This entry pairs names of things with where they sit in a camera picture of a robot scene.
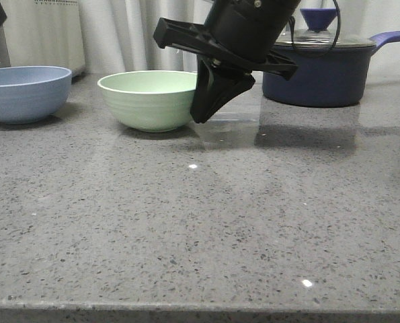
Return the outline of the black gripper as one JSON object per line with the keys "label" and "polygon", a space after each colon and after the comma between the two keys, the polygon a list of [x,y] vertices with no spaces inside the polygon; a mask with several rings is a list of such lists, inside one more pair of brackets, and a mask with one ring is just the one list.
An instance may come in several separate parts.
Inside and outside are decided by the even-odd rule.
{"label": "black gripper", "polygon": [[215,1],[203,24],[161,17],[153,33],[167,46],[197,56],[197,81],[190,114],[207,122],[226,103],[251,89],[249,71],[290,79],[297,70],[290,59],[272,52],[299,1]]}

